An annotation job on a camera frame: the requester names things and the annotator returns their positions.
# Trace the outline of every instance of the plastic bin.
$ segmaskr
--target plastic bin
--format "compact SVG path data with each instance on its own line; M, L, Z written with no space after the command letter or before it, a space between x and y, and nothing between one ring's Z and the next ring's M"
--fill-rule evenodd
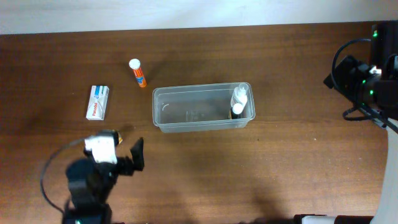
M152 99L154 125L164 133L243 128L254 119L250 84L248 102L240 119L228 119L233 90L240 83L156 88Z

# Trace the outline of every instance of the bottle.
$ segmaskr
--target bottle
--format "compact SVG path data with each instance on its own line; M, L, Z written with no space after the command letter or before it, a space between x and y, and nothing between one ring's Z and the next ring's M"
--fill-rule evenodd
M241 83L238 87L235 87L234 93L232 94L231 107L236 103L242 104L243 108L246 106L246 103L248 102L248 89L249 86L246 83Z
M239 119L242 118L243 112L243 105L240 103L236 103L231 109L229 110L229 119Z
M144 88L145 86L147 86L147 82L145 81L145 77L141 70L140 65L141 65L140 61L136 58L131 59L129 62L129 66L132 69L132 71L134 72L134 75L136 76L138 85L140 87Z

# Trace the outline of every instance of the clear storage box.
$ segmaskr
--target clear storage box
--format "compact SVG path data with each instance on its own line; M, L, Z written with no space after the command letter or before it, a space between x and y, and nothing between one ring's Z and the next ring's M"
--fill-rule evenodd
M154 125L164 133L243 128L254 119L250 84L240 119L228 119L233 90L240 83L156 88L152 99Z

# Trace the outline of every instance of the brown wooden surface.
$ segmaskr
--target brown wooden surface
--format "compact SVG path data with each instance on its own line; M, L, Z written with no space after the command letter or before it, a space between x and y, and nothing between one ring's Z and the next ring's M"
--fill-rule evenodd
M62 144L122 129L118 155L145 139L146 168L120 177L114 221L237 223L299 213L374 215L386 132L343 121L351 104L323 79L337 48L368 37L371 23L136 30L0 36L0 222L59 223L39 173ZM368 44L347 49L366 60ZM141 60L139 88L128 68ZM162 86L249 82L256 118L244 129L164 134L152 123ZM111 89L105 121L85 118L91 85ZM69 196L65 151L45 180L59 206Z

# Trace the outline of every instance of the white bottle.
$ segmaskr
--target white bottle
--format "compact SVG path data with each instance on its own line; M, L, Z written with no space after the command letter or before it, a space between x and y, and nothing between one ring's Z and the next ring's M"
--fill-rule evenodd
M243 108L246 106L246 103L248 102L248 89L249 86L246 83L241 83L234 89L231 99L231 107L236 103L242 104Z

